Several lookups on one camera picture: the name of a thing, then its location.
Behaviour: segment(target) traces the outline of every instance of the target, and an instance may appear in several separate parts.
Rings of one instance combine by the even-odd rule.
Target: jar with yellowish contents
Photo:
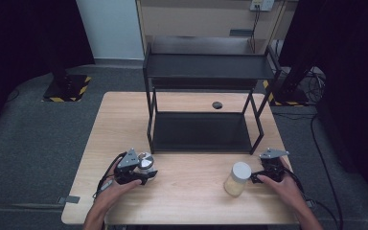
[[[232,171],[224,183],[224,188],[231,196],[238,197],[244,190],[247,179],[252,174],[249,165],[244,162],[237,162],[232,167]]]

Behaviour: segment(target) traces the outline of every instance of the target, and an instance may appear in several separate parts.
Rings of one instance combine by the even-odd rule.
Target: white jar lid
[[[232,178],[239,183],[244,183],[251,174],[252,169],[244,162],[237,162],[232,167]]]

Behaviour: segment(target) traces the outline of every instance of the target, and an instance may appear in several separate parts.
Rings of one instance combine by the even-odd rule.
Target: wall outlet
[[[273,8],[274,0],[252,0],[250,10],[256,12],[259,6],[261,12],[270,12]]]

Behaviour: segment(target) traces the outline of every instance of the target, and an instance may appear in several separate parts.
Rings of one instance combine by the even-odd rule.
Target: wooden table
[[[247,94],[158,93],[160,108],[168,110],[214,110],[212,102],[223,104],[220,111],[242,109]],[[254,94],[257,106],[264,95]],[[251,106],[245,114],[251,140],[257,127]],[[264,138],[253,155],[213,152],[155,153],[157,176],[145,186],[124,195],[108,212],[107,224],[286,224],[297,220],[288,207],[264,184],[247,181],[237,198],[223,189],[232,166],[246,162],[252,172],[262,169],[259,154],[266,148],[284,146],[268,106],[261,115]],[[70,196],[78,204],[65,205],[62,221],[82,224],[92,206],[98,181],[112,160],[135,148],[150,151],[146,130],[149,112],[144,92],[108,92],[85,148]]]

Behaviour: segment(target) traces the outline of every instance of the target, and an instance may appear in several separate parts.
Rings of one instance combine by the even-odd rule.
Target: gray carpet floor
[[[2,109],[0,229],[81,229],[81,226],[63,224],[61,209],[31,210],[8,205],[56,204],[60,196],[68,196],[104,93],[145,89],[142,70],[134,66],[87,66],[71,69],[69,73],[92,77],[80,102],[42,102],[42,95],[52,80],[51,75],[45,75],[20,84]],[[271,109],[278,114],[276,124],[307,196],[322,202],[338,217],[330,183],[311,135],[311,114],[316,113],[315,107]],[[368,185],[359,174],[347,173],[338,164],[318,119],[313,122],[313,130],[340,202],[344,229],[368,229]],[[317,207],[314,212],[325,229],[336,229],[334,220],[323,208]],[[299,227],[270,225],[268,229]]]

